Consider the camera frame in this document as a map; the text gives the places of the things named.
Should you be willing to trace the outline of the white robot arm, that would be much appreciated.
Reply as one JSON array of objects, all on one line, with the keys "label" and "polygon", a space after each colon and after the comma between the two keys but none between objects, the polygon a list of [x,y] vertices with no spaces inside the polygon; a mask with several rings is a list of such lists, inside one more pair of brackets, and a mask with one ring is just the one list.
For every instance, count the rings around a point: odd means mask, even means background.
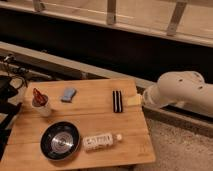
[{"label": "white robot arm", "polygon": [[196,71],[166,72],[142,94],[127,99],[128,106],[145,105],[152,108],[178,102],[197,106],[213,116],[213,84],[206,83]]}]

